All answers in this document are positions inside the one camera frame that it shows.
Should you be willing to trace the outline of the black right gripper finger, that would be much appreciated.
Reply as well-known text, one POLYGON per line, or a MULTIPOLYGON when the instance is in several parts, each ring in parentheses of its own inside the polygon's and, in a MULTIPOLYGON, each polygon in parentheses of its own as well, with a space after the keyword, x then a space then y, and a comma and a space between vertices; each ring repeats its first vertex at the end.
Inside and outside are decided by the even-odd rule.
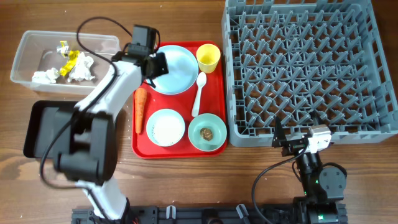
POLYGON ((275 130, 274 136, 272 138, 272 147, 285 147, 286 146, 286 136, 281 124, 281 120, 278 116, 275 117, 275 130))
POLYGON ((324 121, 320 118, 319 114, 316 111, 310 112, 311 119, 313 120, 314 126, 323 125, 324 121))

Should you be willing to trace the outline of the orange carrot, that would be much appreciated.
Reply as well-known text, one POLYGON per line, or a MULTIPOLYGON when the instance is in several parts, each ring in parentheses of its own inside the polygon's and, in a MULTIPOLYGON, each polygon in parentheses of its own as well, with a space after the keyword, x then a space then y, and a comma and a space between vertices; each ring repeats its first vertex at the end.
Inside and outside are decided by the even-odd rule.
POLYGON ((147 99, 147 91, 144 88, 138 88, 134 92, 134 124, 136 134, 142 132, 142 123, 144 118, 144 108, 147 99))

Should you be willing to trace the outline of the light blue bowl with rice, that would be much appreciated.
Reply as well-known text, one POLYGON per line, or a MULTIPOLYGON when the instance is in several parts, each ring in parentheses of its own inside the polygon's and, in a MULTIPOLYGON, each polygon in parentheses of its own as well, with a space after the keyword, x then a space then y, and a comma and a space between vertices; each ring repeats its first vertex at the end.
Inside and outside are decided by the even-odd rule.
POLYGON ((185 133, 185 121, 175 110, 158 110, 149 117, 146 133, 150 141, 157 146, 173 146, 185 133))

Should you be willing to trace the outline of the yellow snack wrapper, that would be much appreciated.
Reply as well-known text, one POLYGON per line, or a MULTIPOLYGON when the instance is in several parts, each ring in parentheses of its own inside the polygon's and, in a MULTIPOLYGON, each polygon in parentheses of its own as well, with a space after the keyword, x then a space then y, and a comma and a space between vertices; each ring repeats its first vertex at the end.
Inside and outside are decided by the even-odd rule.
POLYGON ((79 50, 69 50, 69 45, 66 40, 61 40, 60 45, 57 47, 57 52, 67 59, 67 62, 60 68, 59 74, 63 77, 68 75, 71 70, 75 67, 80 51, 79 50))

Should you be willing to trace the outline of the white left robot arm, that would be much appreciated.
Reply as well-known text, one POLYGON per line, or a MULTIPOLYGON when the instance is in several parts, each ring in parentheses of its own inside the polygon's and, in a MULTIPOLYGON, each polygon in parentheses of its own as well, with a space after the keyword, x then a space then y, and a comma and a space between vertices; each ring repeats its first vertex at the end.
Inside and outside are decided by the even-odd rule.
POLYGON ((98 86, 72 110, 58 110, 58 129, 47 152, 53 168, 72 181, 71 189, 82 189, 102 222, 126 223, 129 201, 113 178, 117 164, 116 118, 125 101, 145 80, 169 72, 163 52, 135 45, 118 52, 98 86))

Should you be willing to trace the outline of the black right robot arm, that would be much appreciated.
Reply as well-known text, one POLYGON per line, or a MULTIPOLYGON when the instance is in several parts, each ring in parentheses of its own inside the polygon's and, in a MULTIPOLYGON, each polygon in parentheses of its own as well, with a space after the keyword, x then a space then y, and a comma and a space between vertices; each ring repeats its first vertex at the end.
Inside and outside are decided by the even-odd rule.
POLYGON ((346 206, 341 203, 348 173, 341 165, 323 163, 319 152, 331 144, 332 131, 314 111, 310 113, 314 125, 299 139, 288 140, 281 120, 275 119, 273 147, 281 147, 283 156, 294 156, 303 197, 295 197, 280 223, 337 223, 348 222, 346 206))

